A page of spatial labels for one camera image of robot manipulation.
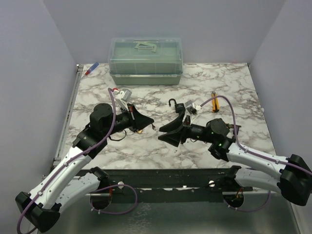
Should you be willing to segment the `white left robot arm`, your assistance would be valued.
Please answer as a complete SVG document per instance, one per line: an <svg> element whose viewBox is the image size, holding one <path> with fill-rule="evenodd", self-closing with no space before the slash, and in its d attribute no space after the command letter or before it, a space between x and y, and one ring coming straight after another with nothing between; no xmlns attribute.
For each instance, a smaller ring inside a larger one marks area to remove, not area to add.
<svg viewBox="0 0 312 234"><path fill-rule="evenodd" d="M141 114L133 104L127 104L116 114L114 105L100 103L90 114L90 121L77 135L64 159L30 192L20 192L15 201L21 217L30 221L41 233L50 230L61 213L85 194L104 192L108 187L107 174L95 168L82 178L82 182L69 185L76 174L91 162L107 145L110 135L129 129L142 130L154 120Z"/></svg>

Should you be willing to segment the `black Kaijing padlock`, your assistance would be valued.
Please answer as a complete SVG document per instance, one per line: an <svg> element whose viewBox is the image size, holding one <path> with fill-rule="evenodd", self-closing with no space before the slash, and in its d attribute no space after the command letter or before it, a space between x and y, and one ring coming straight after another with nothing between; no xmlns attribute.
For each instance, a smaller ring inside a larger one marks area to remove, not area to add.
<svg viewBox="0 0 312 234"><path fill-rule="evenodd" d="M183 103L177 103L177 101L174 98L169 99L168 104L171 107L171 102L174 102L174 108L175 112L177 114L181 114L185 112L185 105Z"/></svg>

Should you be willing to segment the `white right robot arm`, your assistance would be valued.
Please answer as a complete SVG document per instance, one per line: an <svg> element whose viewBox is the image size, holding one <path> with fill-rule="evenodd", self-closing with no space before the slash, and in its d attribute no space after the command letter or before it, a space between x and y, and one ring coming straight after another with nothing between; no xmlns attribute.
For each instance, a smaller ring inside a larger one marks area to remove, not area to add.
<svg viewBox="0 0 312 234"><path fill-rule="evenodd" d="M298 155L290 157L264 153L229 138L227 124L215 118L200 126L191 123L189 115L180 114L172 122L160 127L159 140L175 147L187 139L209 143L209 152L220 160L242 164L236 172L225 177L224 185L230 191L239 187L257 187L280 193L289 202L305 206L312 192L312 171Z"/></svg>

